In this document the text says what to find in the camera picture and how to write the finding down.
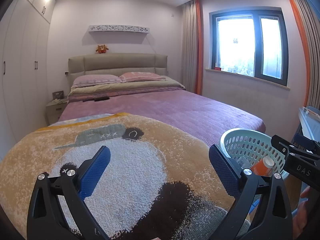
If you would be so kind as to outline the right hand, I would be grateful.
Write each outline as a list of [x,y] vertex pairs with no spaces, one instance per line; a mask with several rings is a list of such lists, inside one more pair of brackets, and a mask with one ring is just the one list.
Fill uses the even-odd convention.
[[301,202],[298,206],[297,213],[293,217],[293,239],[297,239],[303,232],[304,227],[308,221],[308,212],[306,209],[306,204],[308,200]]

